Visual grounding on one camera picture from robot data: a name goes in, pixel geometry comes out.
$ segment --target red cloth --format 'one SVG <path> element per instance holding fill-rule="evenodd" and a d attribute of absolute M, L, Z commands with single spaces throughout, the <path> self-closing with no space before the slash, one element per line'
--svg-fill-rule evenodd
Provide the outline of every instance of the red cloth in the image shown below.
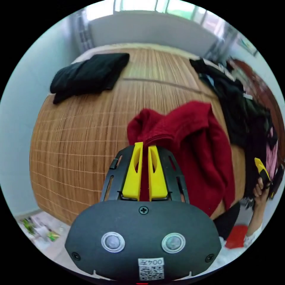
<path fill-rule="evenodd" d="M 246 237 L 247 231 L 247 225 L 234 226 L 231 233 L 229 234 L 229 237 L 227 238 L 225 247 L 229 249 L 244 247 L 244 239 Z"/>
<path fill-rule="evenodd" d="M 211 104 L 191 101 L 161 115 L 143 109 L 127 128 L 130 145 L 143 142 L 141 201 L 148 201 L 147 147 L 171 151 L 179 164 L 190 203 L 209 216 L 221 200 L 229 209 L 235 199 L 232 152 Z"/>

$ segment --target label sticker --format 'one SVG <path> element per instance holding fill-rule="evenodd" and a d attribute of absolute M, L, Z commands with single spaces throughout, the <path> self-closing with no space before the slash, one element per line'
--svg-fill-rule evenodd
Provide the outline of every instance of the label sticker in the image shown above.
<path fill-rule="evenodd" d="M 244 98 L 246 98 L 246 99 L 250 99 L 250 100 L 253 99 L 253 97 L 252 97 L 251 95 L 248 95 L 248 94 L 246 94 L 246 93 L 244 93 L 243 96 L 244 96 Z"/>
<path fill-rule="evenodd" d="M 164 259 L 159 258 L 139 258 L 140 280 L 161 280 L 164 279 Z"/>

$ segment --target wall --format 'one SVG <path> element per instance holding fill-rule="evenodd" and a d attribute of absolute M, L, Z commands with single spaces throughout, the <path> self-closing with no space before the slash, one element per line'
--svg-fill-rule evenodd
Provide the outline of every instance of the wall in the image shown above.
<path fill-rule="evenodd" d="M 217 37 L 199 24 L 178 16 L 125 11 L 90 22 L 95 46 L 152 43 L 179 48 L 203 57 Z"/>
<path fill-rule="evenodd" d="M 53 76 L 79 56 L 69 24 L 69 18 L 56 23 L 28 49 L 2 96 L 0 185 L 13 216 L 38 209 L 29 174 L 31 136 Z"/>

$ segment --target bamboo mat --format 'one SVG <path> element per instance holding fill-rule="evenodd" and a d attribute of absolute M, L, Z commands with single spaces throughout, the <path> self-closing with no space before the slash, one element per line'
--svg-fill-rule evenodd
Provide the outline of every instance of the bamboo mat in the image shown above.
<path fill-rule="evenodd" d="M 101 50 L 128 52 L 130 62 L 112 91 L 44 102 L 30 148 L 30 176 L 41 209 L 71 224 L 97 203 L 110 163 L 128 145 L 127 124 L 142 108 L 167 114 L 188 101 L 210 102 L 227 134 L 216 95 L 199 80 L 188 58 L 143 48 Z M 245 159 L 232 146 L 236 201 L 243 196 Z M 211 218 L 224 212 L 220 203 Z"/>

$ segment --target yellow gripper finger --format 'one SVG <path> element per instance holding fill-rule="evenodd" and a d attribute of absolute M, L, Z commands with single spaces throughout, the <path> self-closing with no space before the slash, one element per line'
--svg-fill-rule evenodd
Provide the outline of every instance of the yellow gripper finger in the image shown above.
<path fill-rule="evenodd" d="M 262 170 L 264 170 L 269 178 L 269 181 L 271 181 L 270 176 L 265 168 L 265 166 L 263 165 L 262 161 L 259 158 L 255 158 L 254 159 L 255 165 L 257 167 L 258 173 L 260 174 Z"/>
<path fill-rule="evenodd" d="M 142 177 L 143 165 L 143 143 L 136 142 L 134 151 L 130 161 L 129 169 L 126 175 L 125 184 L 123 187 L 123 197 L 129 199 L 140 199 L 140 183 Z"/>
<path fill-rule="evenodd" d="M 167 186 L 155 145 L 148 148 L 148 185 L 150 201 L 167 197 Z"/>

